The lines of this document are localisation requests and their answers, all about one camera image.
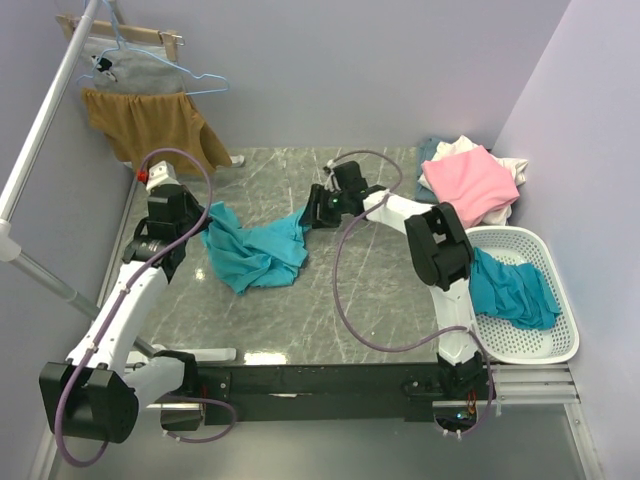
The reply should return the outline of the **white laundry basket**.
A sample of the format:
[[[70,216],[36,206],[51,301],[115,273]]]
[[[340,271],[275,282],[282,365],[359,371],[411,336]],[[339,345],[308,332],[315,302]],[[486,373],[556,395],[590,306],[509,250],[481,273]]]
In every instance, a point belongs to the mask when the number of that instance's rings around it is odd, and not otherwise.
[[[474,227],[470,294],[478,336],[494,360],[513,365],[568,362],[579,333],[544,241],[520,227]]]

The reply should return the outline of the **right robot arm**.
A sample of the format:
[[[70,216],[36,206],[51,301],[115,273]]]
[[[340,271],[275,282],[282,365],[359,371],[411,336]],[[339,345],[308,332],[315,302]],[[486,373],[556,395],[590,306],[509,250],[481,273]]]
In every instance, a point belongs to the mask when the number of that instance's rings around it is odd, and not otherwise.
[[[380,186],[370,186],[355,161],[332,160],[327,184],[311,187],[301,224],[336,228],[346,214],[390,227],[406,236],[411,263],[428,287],[437,331],[438,383],[457,397],[476,387],[484,371],[476,314],[469,290],[473,248],[452,205],[419,203]]]

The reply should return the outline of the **white clothes rack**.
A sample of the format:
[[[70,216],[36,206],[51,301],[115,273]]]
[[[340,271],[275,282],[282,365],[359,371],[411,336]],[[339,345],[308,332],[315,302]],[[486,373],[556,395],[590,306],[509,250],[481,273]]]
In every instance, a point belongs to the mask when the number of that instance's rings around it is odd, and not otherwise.
[[[53,9],[3,5],[14,43],[1,60],[1,363],[25,375],[62,358],[89,319],[15,261],[26,254],[95,300],[133,182],[68,84],[75,61],[45,22]]]

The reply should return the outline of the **teal shirt in basket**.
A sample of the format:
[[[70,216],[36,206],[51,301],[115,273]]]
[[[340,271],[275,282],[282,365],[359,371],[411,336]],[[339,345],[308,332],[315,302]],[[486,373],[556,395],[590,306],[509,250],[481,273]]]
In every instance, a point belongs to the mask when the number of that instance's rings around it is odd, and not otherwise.
[[[477,247],[469,290],[476,314],[521,330],[550,330],[561,309],[542,272],[531,263],[505,264]]]

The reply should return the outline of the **grey panda shirt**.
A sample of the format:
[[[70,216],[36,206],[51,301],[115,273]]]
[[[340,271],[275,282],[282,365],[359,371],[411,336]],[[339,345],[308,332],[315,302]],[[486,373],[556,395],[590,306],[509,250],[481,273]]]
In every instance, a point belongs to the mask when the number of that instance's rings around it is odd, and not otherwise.
[[[89,37],[80,56],[88,69],[76,82],[118,94],[160,95],[185,90],[182,73],[170,66],[161,46]]]

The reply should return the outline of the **brown mustard shirt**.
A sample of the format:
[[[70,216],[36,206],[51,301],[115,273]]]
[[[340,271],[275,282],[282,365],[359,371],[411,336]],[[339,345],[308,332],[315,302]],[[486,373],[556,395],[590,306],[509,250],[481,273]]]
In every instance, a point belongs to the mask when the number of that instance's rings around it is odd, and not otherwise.
[[[89,124],[102,132],[116,158],[133,169],[154,150],[172,148],[196,158],[212,174],[231,157],[185,93],[138,95],[82,90]]]

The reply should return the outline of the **pink folded shirt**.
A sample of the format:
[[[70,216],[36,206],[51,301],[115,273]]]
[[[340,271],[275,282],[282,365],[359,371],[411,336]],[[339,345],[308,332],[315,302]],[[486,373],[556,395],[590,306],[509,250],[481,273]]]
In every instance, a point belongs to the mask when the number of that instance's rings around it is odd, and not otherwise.
[[[421,168],[438,201],[451,204],[465,228],[505,226],[519,198],[510,170],[481,146],[425,161]]]

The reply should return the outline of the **aluminium rail frame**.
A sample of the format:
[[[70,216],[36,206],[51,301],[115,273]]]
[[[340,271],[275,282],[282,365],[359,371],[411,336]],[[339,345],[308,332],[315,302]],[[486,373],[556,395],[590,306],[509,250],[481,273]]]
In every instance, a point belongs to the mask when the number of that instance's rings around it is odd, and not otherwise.
[[[141,370],[146,364],[132,368],[130,375]],[[577,400],[577,390],[567,367],[551,365],[542,367],[510,366],[496,364],[486,370],[495,389],[494,399],[506,404],[563,404]],[[156,405],[158,400],[147,405]]]

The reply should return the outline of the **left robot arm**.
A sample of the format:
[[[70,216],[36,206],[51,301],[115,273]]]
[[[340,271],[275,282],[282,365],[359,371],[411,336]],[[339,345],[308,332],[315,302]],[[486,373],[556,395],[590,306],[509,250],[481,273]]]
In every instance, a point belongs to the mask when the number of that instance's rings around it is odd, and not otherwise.
[[[185,352],[161,350],[141,370],[124,372],[141,325],[186,256],[187,241],[209,224],[205,208],[179,183],[152,188],[147,209],[89,332],[64,362],[49,362],[40,373],[57,441],[122,443],[141,409],[165,395],[195,393],[200,387],[196,359]]]

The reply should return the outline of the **turquoise polo shirt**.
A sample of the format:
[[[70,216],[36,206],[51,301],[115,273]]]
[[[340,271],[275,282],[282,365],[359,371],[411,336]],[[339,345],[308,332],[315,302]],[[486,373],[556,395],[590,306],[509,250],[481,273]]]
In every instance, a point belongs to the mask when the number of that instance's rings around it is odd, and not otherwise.
[[[308,259],[302,208],[265,226],[244,227],[222,202],[209,208],[209,224],[201,234],[216,277],[243,295],[250,288],[292,285]]]

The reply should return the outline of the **black base beam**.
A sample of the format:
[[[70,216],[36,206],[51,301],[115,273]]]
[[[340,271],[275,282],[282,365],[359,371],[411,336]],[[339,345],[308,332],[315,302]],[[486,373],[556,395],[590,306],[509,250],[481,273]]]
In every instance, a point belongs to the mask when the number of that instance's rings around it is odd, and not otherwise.
[[[494,399],[485,367],[456,372],[436,363],[203,366],[199,387],[169,393],[163,411],[187,413],[169,423],[402,419],[431,422],[438,406],[467,406]]]

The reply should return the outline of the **grey-blue folded shirt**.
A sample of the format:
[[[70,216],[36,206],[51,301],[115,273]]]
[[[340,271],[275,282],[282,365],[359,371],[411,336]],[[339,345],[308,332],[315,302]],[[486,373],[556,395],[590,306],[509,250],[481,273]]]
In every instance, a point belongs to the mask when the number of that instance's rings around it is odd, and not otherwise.
[[[416,148],[416,187],[414,193],[414,199],[419,203],[434,204],[437,203],[436,195],[427,187],[421,185],[418,180],[423,174],[422,164],[425,161],[431,161],[436,154],[437,147],[440,144],[441,139],[438,137],[430,137],[423,140]]]

